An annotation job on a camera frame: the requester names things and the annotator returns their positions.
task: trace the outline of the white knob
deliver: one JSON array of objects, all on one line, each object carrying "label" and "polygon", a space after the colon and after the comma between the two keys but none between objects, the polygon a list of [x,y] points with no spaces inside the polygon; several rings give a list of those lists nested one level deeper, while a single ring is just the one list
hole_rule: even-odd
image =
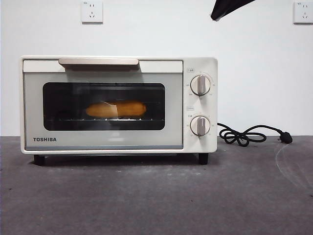
[{"label": "white knob", "polygon": [[196,95],[204,95],[208,93],[210,87],[210,80],[206,75],[198,75],[191,80],[190,88]]},{"label": "white knob", "polygon": [[197,136],[204,136],[210,130],[210,121],[203,116],[197,116],[191,120],[191,131]]}]

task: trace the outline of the oven window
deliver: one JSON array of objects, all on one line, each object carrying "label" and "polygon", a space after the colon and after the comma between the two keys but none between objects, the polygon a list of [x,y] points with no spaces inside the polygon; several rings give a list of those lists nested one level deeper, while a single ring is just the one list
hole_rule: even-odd
[{"label": "oven window", "polygon": [[49,131],[161,130],[165,88],[159,83],[63,83],[43,87]]}]

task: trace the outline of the black foot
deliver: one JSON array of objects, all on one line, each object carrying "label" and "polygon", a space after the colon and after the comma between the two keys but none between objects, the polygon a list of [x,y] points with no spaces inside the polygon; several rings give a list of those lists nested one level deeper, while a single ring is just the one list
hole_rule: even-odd
[{"label": "black foot", "polygon": [[35,165],[45,165],[45,157],[43,155],[34,155]]},{"label": "black foot", "polygon": [[200,165],[207,165],[209,162],[209,154],[208,153],[199,153],[198,163]]}]

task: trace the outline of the bread roll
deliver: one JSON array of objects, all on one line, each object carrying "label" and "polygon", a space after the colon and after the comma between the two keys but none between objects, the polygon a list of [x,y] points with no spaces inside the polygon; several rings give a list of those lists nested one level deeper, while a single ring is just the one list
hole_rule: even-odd
[{"label": "bread roll", "polygon": [[136,100],[98,102],[86,108],[89,116],[97,118],[135,118],[146,112],[146,106]]}]

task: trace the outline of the toaster oven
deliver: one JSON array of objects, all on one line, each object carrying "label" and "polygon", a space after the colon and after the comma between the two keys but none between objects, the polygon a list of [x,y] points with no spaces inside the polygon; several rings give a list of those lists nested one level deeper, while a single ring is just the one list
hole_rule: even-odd
[{"label": "toaster oven", "polygon": [[46,155],[217,149],[214,58],[24,56],[21,150]]}]

